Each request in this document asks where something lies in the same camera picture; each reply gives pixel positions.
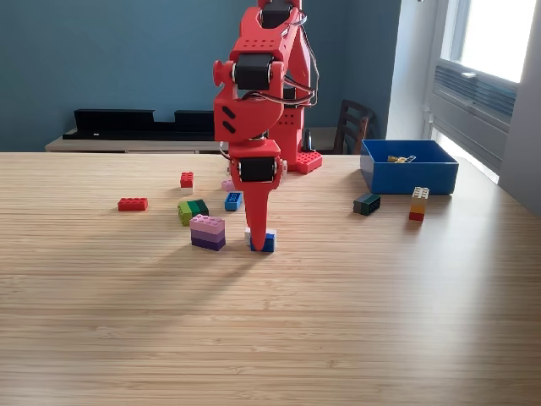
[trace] wall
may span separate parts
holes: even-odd
[[[0,151],[43,151],[77,108],[211,109],[225,60],[256,0],[0,1]],[[350,0],[307,0],[321,71],[308,126],[334,126]]]
[[[438,0],[402,0],[387,139],[420,140]]]
[[[344,97],[370,107],[385,138],[401,0],[351,0]]]
[[[541,216],[541,2],[533,17],[522,81],[511,120],[500,174],[500,186]]]

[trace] red robot arm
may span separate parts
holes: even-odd
[[[229,60],[214,64],[215,84],[223,85],[214,119],[216,140],[229,143],[224,156],[235,188],[244,193],[253,245],[262,250],[269,193],[280,183],[282,159],[295,170],[303,110],[313,106],[317,89],[310,89],[310,59],[315,60],[303,28],[302,0],[258,0],[258,6],[246,11]],[[297,90],[292,96],[288,90],[287,99],[285,84]]]

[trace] blue box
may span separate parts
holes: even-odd
[[[416,156],[411,163],[387,162],[389,156]],[[364,140],[361,173],[372,193],[410,195],[416,187],[431,195],[455,190],[458,162],[432,140]]]
[[[231,192],[227,195],[225,207],[228,211],[237,211],[240,204],[243,202],[243,194],[239,192]]]

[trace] lime green lego brick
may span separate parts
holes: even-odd
[[[183,214],[192,214],[192,210],[189,208],[189,204],[187,201],[181,201],[180,203],[178,203],[178,209]]]
[[[188,227],[189,221],[194,217],[192,210],[187,201],[181,201],[178,203],[178,217],[182,222],[183,226]]]

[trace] chair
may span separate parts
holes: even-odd
[[[344,142],[346,143],[345,155],[360,155],[361,141],[365,139],[370,125],[370,120],[375,117],[369,108],[351,100],[343,100],[340,108],[340,118],[336,129],[335,155],[344,155]]]

